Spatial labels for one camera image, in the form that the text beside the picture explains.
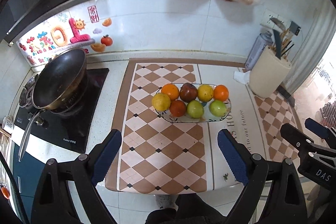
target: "lemon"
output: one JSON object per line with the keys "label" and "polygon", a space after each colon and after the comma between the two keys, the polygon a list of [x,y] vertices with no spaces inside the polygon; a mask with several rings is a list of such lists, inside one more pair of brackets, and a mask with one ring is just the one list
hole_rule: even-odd
{"label": "lemon", "polygon": [[152,98],[152,105],[157,111],[165,111],[170,107],[170,98],[165,93],[157,93]]}
{"label": "lemon", "polygon": [[198,99],[202,102],[209,102],[213,97],[213,89],[209,85],[200,85],[198,87]]}

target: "oval plate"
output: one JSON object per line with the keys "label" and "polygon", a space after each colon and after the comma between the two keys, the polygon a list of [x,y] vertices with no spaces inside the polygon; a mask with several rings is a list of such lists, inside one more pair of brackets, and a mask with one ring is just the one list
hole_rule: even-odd
{"label": "oval plate", "polygon": [[[178,89],[180,90],[181,86],[183,84],[174,84],[178,87]],[[197,89],[200,85],[210,85],[213,89],[216,87],[216,85],[212,85],[212,84],[193,84]],[[211,114],[210,110],[209,110],[209,105],[214,101],[214,99],[211,99],[211,101],[204,103],[204,102],[200,102],[202,104],[202,106],[204,107],[204,114],[201,118],[191,118],[187,113],[185,113],[183,116],[181,117],[174,117],[171,115],[169,109],[165,110],[165,111],[157,111],[155,109],[155,111],[162,117],[164,118],[164,120],[166,120],[167,122],[180,122],[180,123],[185,123],[185,122],[219,122],[219,121],[223,121],[227,115],[229,114],[229,112],[231,111],[231,101],[230,98],[228,98],[224,103],[226,105],[226,114],[222,117],[216,117],[214,115]]]}

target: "spray can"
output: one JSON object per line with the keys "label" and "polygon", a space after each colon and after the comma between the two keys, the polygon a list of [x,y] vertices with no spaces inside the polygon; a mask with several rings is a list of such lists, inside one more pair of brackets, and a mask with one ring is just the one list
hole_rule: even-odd
{"label": "spray can", "polygon": [[254,42],[252,50],[246,60],[245,69],[247,71],[252,70],[265,47],[271,46],[272,44],[272,33],[270,31],[258,35],[257,39]]}

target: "blue gripper pad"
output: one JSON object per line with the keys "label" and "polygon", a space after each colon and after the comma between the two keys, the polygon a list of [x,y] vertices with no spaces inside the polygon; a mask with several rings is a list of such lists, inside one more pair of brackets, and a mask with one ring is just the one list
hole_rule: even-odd
{"label": "blue gripper pad", "polygon": [[105,145],[105,148],[99,155],[93,167],[91,182],[94,186],[104,180],[114,158],[121,146],[121,133],[117,130],[111,140]]}
{"label": "blue gripper pad", "polygon": [[312,118],[306,119],[304,126],[322,139],[327,139],[329,137],[328,128],[319,124],[317,121],[314,121]]}
{"label": "blue gripper pad", "polygon": [[242,182],[244,186],[246,186],[249,182],[246,165],[223,130],[219,131],[217,141],[236,180]]}

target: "wok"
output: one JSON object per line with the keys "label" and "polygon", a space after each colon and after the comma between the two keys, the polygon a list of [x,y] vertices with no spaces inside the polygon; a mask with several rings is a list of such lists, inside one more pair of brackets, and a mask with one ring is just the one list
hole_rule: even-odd
{"label": "wok", "polygon": [[40,73],[32,92],[33,105],[39,110],[30,119],[22,137],[19,161],[26,151],[33,123],[42,112],[57,109],[71,98],[86,73],[86,65],[85,51],[73,48],[54,58]]}

